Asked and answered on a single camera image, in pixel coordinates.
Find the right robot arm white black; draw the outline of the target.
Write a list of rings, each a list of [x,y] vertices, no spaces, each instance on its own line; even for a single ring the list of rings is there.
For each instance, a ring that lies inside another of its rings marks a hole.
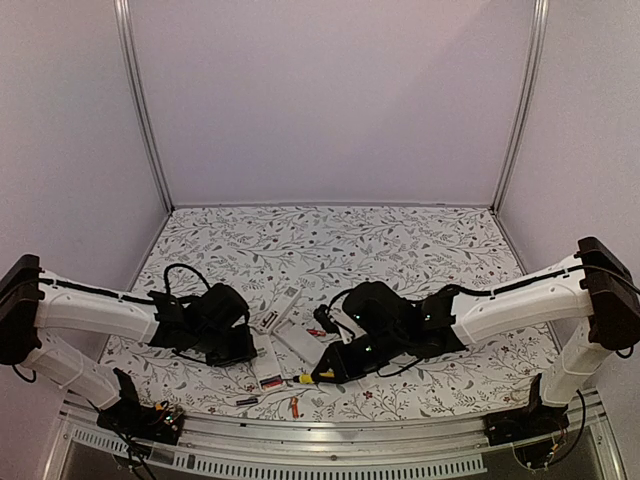
[[[337,296],[362,330],[331,343],[310,378],[344,384],[376,372],[399,355],[418,360],[462,351],[495,335],[563,319],[580,324],[559,357],[531,387],[517,427],[537,436],[614,352],[639,342],[639,289],[630,271],[595,237],[560,262],[488,290],[449,284],[409,300],[386,284],[363,282]]]

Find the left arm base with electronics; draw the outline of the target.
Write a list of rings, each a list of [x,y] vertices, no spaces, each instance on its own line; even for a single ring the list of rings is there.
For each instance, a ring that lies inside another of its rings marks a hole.
[[[162,401],[154,406],[143,405],[131,377],[115,368],[119,381],[118,401],[107,409],[100,409],[97,426],[116,434],[177,445],[184,426],[184,409]]]

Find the white remote control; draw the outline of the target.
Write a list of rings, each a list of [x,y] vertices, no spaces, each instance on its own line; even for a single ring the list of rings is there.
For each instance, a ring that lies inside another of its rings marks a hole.
[[[321,360],[325,346],[301,326],[283,321],[274,330],[275,337],[301,360],[310,366],[316,366]]]

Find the yellow handled screwdriver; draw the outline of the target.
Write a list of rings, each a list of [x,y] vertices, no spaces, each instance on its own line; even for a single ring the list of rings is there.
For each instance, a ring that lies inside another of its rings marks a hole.
[[[294,375],[290,382],[300,385],[316,385],[322,383],[335,384],[336,378],[333,371],[321,371],[313,373],[300,373]]]

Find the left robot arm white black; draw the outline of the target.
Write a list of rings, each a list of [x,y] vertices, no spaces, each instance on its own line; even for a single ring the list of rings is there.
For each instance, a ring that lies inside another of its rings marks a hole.
[[[71,281],[22,255],[1,279],[1,362],[21,365],[70,390],[128,434],[148,426],[130,377],[97,364],[54,335],[77,330],[115,335],[154,348],[198,352],[211,367],[256,357],[249,307],[228,285],[176,297],[169,287],[143,297]]]

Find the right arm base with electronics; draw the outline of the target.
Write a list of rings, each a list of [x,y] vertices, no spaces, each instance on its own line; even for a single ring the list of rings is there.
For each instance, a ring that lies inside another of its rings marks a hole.
[[[531,470],[547,468],[552,464],[569,426],[567,405],[554,407],[543,404],[540,394],[541,377],[538,374],[532,381],[525,406],[490,413],[483,418],[484,434],[490,446],[546,436],[540,442],[514,449],[518,463]]]

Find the long white remote with buttons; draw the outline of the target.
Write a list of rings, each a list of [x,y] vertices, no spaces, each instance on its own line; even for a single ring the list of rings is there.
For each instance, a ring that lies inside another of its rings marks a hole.
[[[257,330],[263,334],[271,334],[286,318],[300,296],[300,288],[294,286],[287,287],[274,301],[265,316],[258,322]]]

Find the small white remote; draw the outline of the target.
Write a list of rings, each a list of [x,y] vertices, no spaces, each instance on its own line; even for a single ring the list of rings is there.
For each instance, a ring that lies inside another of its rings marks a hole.
[[[256,349],[256,357],[251,361],[251,367],[258,386],[259,381],[266,378],[280,376],[284,380],[270,336],[265,334],[256,335],[254,337],[254,346]]]

